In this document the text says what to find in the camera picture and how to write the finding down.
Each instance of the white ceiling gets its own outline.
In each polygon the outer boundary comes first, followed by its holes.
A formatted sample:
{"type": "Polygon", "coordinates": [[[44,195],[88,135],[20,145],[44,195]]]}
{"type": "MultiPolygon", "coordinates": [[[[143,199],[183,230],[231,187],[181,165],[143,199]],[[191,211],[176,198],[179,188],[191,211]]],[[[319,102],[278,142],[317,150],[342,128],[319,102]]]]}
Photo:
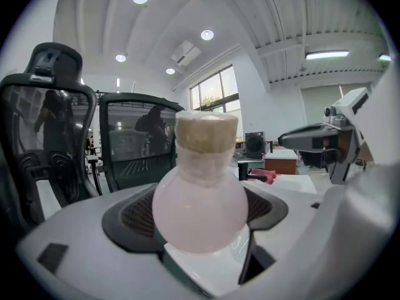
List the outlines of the white ceiling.
{"type": "Polygon", "coordinates": [[[54,40],[82,54],[84,75],[122,76],[169,90],[187,86],[201,68],[239,48],[267,90],[311,78],[380,74],[384,65],[377,58],[388,52],[363,0],[149,0],[145,6],[132,0],[59,0],[54,40]],[[204,29],[214,31],[213,40],[200,38],[204,29]],[[170,58],[184,40],[202,53],[182,68],[170,58]],[[330,49],[350,54],[304,58],[330,49]],[[118,53],[126,53],[127,61],[116,62],[118,53]],[[167,68],[176,73],[167,75],[167,68]]]}
{"type": "Polygon", "coordinates": [[[234,35],[200,0],[59,0],[54,41],[77,49],[83,56],[83,75],[107,74],[133,78],[136,85],[159,84],[171,89],[202,64],[237,45],[234,35]],[[200,34],[211,29],[212,41],[200,34]],[[187,67],[171,59],[184,41],[201,54],[187,67]],[[127,54],[119,63],[117,54],[127,54]],[[172,76],[167,68],[174,68],[172,76]]]}

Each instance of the tree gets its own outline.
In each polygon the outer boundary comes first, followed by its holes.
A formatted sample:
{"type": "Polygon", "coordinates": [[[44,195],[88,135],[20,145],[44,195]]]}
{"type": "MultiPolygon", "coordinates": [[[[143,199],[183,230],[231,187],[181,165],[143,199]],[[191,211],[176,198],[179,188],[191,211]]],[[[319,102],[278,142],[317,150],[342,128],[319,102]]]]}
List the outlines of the tree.
{"type": "Polygon", "coordinates": [[[201,105],[204,106],[205,104],[213,103],[214,101],[220,100],[218,96],[211,96],[211,97],[204,97],[201,100],[201,105]]]}

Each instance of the red object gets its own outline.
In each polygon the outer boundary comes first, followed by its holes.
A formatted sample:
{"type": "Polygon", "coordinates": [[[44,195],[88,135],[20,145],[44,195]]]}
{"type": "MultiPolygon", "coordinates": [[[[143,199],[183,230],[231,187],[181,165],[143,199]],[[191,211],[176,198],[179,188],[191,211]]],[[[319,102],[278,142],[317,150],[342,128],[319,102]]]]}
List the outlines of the red object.
{"type": "Polygon", "coordinates": [[[258,176],[266,176],[267,184],[272,184],[274,182],[274,179],[276,178],[276,176],[278,176],[278,174],[275,171],[268,171],[268,170],[264,170],[264,169],[251,169],[250,174],[257,174],[258,176]]]}

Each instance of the window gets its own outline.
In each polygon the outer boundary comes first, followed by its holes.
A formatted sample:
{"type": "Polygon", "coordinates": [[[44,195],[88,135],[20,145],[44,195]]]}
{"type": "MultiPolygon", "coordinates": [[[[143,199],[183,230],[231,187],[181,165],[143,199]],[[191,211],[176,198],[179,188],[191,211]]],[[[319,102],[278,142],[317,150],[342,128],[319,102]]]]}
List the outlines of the window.
{"type": "Polygon", "coordinates": [[[191,89],[190,95],[192,100],[192,108],[194,109],[200,108],[199,86],[196,86],[193,89],[191,89]]]}
{"type": "Polygon", "coordinates": [[[236,84],[235,72],[233,67],[229,67],[221,71],[222,85],[224,86],[224,96],[231,96],[238,93],[238,85],[236,84]]]}
{"type": "Polygon", "coordinates": [[[223,98],[219,74],[212,76],[200,84],[201,105],[212,103],[223,98]]]}
{"type": "Polygon", "coordinates": [[[190,89],[191,109],[199,110],[201,106],[220,101],[216,106],[207,108],[210,111],[228,112],[240,109],[238,85],[232,66],[218,71],[211,77],[190,89]]]}

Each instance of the cork stopper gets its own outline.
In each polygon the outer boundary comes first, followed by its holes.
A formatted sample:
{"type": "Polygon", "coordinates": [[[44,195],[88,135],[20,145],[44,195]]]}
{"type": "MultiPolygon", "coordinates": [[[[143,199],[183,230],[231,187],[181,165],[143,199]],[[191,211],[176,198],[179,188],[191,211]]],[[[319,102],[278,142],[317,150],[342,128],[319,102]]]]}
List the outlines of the cork stopper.
{"type": "Polygon", "coordinates": [[[179,111],[176,142],[198,153],[223,153],[234,148],[238,119],[220,112],[179,111]]]}

